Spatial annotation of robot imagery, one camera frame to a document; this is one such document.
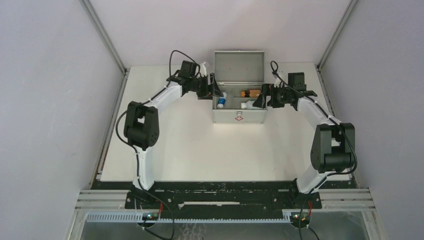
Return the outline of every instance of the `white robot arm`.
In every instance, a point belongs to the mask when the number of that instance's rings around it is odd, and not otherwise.
[[[159,117],[172,102],[188,92],[196,92],[200,100],[222,96],[213,73],[207,75],[205,62],[197,64],[183,61],[181,69],[171,76],[162,90],[145,103],[130,102],[124,125],[127,144],[135,150],[137,164],[133,185],[141,190],[149,190],[155,182],[153,176],[153,146],[159,137]]]
[[[356,168],[354,126],[342,123],[320,106],[315,92],[307,90],[303,72],[289,73],[288,83],[283,80],[285,77],[282,72],[273,69],[272,73],[276,79],[275,84],[263,84],[261,94],[253,106],[264,108],[267,104],[268,107],[282,108],[290,104],[315,129],[310,151],[311,165],[295,179],[290,191],[296,196],[313,194],[327,177],[348,174],[342,172],[354,167],[350,171],[353,172]],[[267,96],[270,96],[270,100],[266,103]]]

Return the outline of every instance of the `metal toolbox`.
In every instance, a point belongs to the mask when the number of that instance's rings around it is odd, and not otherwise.
[[[219,97],[213,97],[213,122],[263,124],[267,108],[242,109],[242,103],[256,100],[256,97],[242,97],[242,91],[261,89],[264,52],[215,51],[214,73],[219,89],[227,93],[227,97],[223,108],[217,108]]]

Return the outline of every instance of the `white bottle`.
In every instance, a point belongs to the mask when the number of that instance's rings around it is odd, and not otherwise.
[[[241,109],[262,109],[261,107],[253,106],[254,102],[255,102],[254,100],[242,102],[241,103]]]
[[[224,108],[224,104],[225,104],[225,101],[227,99],[227,93],[226,92],[222,92],[222,95],[223,96],[219,98],[218,104],[216,105],[216,107],[219,108],[219,109]]]

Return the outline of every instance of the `blue label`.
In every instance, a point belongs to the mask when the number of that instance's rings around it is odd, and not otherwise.
[[[221,98],[218,100],[218,104],[222,104],[222,105],[224,105],[224,104],[225,104],[225,98],[221,97]]]

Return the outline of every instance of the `toolbox lid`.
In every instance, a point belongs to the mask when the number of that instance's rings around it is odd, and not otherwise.
[[[215,51],[217,82],[264,82],[264,51]]]

